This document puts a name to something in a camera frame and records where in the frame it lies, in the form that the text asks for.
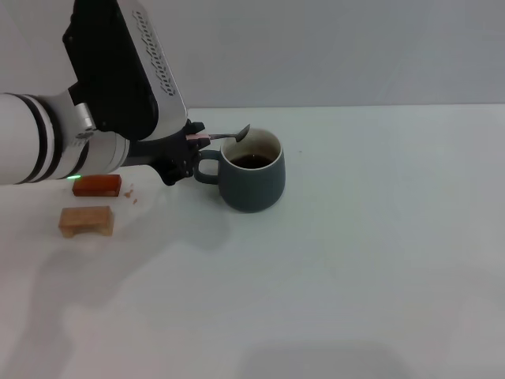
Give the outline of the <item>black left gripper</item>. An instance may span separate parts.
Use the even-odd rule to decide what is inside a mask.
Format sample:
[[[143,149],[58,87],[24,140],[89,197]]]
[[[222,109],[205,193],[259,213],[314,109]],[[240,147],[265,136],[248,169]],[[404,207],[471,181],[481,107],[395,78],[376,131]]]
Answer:
[[[132,141],[123,167],[156,163],[156,171],[167,186],[173,186],[193,176],[193,166],[200,146],[186,138],[200,138],[205,126],[202,122],[187,120],[183,131],[152,141]]]

